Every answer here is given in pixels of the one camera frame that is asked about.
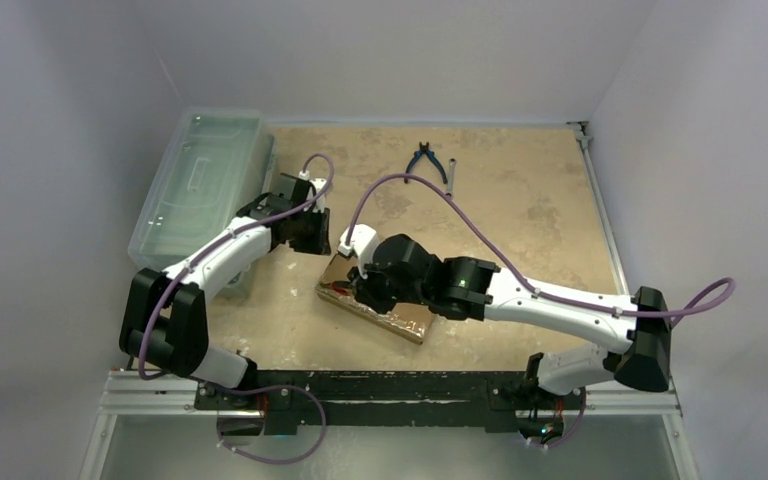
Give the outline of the red black utility knife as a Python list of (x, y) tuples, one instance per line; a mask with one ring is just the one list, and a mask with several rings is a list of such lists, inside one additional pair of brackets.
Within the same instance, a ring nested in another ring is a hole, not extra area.
[(350, 281), (334, 281), (330, 284), (330, 288), (342, 296), (353, 297), (355, 295), (355, 285)]

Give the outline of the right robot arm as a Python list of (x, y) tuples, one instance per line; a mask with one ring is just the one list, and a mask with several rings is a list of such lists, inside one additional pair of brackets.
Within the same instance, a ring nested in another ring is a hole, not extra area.
[(669, 387), (672, 328), (656, 289), (609, 295), (545, 282), (524, 286), (493, 262), (440, 259), (404, 234), (380, 239), (373, 230), (340, 240), (338, 252), (356, 260), (348, 275), (354, 299), (378, 314), (422, 305), (448, 320), (523, 323), (585, 340), (530, 357), (521, 392), (533, 406), (608, 380), (644, 392)]

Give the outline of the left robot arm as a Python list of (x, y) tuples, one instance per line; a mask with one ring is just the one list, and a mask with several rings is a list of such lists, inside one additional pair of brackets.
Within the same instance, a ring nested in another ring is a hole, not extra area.
[(257, 399), (257, 365), (210, 339), (207, 305), (256, 260), (282, 244), (328, 255), (330, 178), (282, 174), (275, 187), (240, 208), (228, 226), (194, 254), (132, 279), (118, 345), (139, 368), (151, 364), (182, 378), (219, 385), (232, 408)]

